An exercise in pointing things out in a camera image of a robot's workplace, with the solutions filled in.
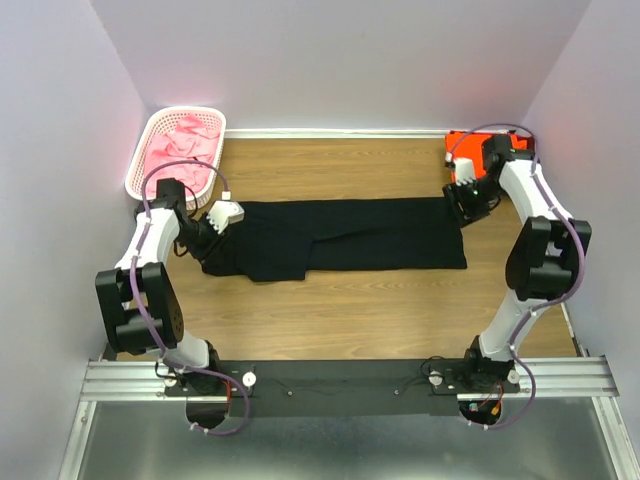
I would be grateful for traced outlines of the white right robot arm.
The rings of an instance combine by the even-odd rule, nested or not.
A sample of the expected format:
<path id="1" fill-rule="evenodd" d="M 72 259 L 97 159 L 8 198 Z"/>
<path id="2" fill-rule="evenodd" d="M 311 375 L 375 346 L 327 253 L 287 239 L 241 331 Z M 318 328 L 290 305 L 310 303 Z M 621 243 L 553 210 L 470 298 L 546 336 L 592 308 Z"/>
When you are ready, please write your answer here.
<path id="1" fill-rule="evenodd" d="M 535 140 L 523 128 L 452 130 L 445 151 L 451 181 L 443 194 L 461 226 L 488 217 L 503 195 L 522 223 L 505 265 L 503 302 L 454 369 L 456 380 L 480 392 L 512 381 L 519 347 L 536 318 L 579 288 L 592 228 L 561 206 L 544 178 Z"/>

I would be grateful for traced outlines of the maroon folded t-shirt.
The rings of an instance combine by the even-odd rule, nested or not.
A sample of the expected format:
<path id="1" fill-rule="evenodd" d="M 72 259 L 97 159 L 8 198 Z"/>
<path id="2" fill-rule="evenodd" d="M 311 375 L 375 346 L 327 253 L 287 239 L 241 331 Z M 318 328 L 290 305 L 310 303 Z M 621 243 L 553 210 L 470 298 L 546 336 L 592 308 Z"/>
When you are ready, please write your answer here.
<path id="1" fill-rule="evenodd" d="M 515 129 L 509 131 L 512 146 L 516 150 L 534 150 L 535 137 L 530 133 L 518 133 Z"/>

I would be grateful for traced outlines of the black t-shirt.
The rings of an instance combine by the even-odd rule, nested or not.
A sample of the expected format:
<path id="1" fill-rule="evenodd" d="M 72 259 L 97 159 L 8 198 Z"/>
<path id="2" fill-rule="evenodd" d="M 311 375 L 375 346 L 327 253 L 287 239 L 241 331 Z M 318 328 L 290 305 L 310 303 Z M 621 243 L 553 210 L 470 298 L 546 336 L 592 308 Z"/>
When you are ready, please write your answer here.
<path id="1" fill-rule="evenodd" d="M 445 199 L 245 202 L 244 219 L 202 263 L 212 276 L 294 281 L 317 271 L 464 269 Z"/>

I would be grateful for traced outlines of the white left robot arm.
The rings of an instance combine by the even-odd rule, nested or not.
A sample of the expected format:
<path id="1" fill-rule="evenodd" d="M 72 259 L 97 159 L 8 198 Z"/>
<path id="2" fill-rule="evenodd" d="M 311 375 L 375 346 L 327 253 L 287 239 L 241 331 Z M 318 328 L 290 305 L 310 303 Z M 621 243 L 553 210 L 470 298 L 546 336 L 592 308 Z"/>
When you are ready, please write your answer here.
<path id="1" fill-rule="evenodd" d="M 189 215 L 185 185 L 177 179 L 157 182 L 153 200 L 143 199 L 134 236 L 121 260 L 95 278 L 107 341 L 116 353 L 150 355 L 184 379 L 201 395 L 214 393 L 223 381 L 213 345 L 190 334 L 167 270 L 174 246 L 198 262 L 219 246 L 240 214 L 224 198 L 195 219 Z"/>

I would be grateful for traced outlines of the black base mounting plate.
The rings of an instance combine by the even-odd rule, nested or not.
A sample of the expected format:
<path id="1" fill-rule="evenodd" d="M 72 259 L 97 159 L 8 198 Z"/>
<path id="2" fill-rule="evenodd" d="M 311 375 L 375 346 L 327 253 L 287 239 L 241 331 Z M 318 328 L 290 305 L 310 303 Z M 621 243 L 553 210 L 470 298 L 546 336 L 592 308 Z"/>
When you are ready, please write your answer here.
<path id="1" fill-rule="evenodd" d="M 410 360 L 218 361 L 206 373 L 170 366 L 174 395 L 195 396 L 195 420 L 456 416 L 495 423 L 495 408 L 520 381 L 511 361 L 441 356 Z"/>

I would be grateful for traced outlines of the aluminium front rail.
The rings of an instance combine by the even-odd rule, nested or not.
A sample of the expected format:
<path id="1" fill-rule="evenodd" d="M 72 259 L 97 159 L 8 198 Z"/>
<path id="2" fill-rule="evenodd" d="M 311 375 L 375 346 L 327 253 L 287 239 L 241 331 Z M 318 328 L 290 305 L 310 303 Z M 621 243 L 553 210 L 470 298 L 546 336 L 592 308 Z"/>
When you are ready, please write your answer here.
<path id="1" fill-rule="evenodd" d="M 233 378 L 236 396 L 257 397 L 267 388 L 285 396 L 299 392 L 318 395 L 389 394 L 400 396 L 414 387 L 429 394 L 460 400 L 492 398 L 616 397 L 618 388 L 603 357 L 530 358 L 513 367 L 506 379 L 464 377 L 454 360 L 293 360 L 224 361 L 223 374 Z M 220 397 L 226 387 L 206 377 L 203 386 L 180 379 L 153 361 L 95 361 L 87 366 L 84 401 L 153 401 L 182 397 Z"/>

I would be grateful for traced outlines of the aluminium back rail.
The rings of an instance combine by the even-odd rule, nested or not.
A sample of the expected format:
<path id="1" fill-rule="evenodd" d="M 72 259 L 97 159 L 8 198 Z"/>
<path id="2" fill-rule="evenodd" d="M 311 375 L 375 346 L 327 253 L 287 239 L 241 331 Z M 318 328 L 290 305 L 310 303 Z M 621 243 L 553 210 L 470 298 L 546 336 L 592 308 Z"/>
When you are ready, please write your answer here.
<path id="1" fill-rule="evenodd" d="M 233 128 L 229 139 L 437 139 L 449 129 Z"/>

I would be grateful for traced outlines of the orange folded t-shirt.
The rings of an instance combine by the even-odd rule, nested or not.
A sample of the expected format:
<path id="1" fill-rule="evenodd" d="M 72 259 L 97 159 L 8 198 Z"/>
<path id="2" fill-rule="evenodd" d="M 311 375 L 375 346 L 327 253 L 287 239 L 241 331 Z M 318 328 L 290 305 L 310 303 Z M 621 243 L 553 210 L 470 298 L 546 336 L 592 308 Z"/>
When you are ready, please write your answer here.
<path id="1" fill-rule="evenodd" d="M 444 139 L 445 167 L 450 171 L 450 183 L 455 183 L 453 161 L 458 157 L 473 160 L 477 180 L 487 176 L 487 171 L 484 166 L 483 144 L 494 135 L 507 137 L 510 148 L 516 151 L 518 159 L 532 160 L 534 150 L 516 150 L 512 146 L 509 131 L 510 130 L 499 130 L 497 132 L 490 132 L 488 130 L 481 130 L 471 133 L 468 136 L 465 136 L 465 132 L 461 130 L 451 130 L 447 133 Z"/>

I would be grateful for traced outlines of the pink plastic laundry basket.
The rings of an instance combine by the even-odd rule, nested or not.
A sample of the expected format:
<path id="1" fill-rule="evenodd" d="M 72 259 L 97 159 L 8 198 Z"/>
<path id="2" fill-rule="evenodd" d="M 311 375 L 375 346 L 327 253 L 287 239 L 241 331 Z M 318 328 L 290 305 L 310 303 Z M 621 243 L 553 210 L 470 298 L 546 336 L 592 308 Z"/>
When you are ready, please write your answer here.
<path id="1" fill-rule="evenodd" d="M 185 185 L 187 208 L 204 206 L 213 191 L 220 163 L 226 117 L 214 108 L 163 108 L 148 120 L 124 181 L 126 192 L 140 200 L 156 195 L 156 182 L 175 178 Z"/>

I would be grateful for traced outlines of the pink crumpled t-shirt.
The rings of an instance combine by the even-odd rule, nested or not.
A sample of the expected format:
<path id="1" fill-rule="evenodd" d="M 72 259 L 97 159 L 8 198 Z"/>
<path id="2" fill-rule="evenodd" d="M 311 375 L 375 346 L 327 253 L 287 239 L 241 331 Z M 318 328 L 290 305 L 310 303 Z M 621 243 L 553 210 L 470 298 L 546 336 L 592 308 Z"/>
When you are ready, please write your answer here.
<path id="1" fill-rule="evenodd" d="M 151 137 L 144 156 L 144 177 L 166 163 L 180 160 L 197 160 L 214 164 L 220 143 L 221 126 L 208 126 L 199 117 L 189 114 L 178 121 L 168 133 Z M 185 185 L 185 192 L 200 193 L 205 189 L 212 170 L 192 164 L 172 165 L 156 172 L 146 185 L 146 196 L 156 196 L 156 182 L 164 178 L 175 178 Z"/>

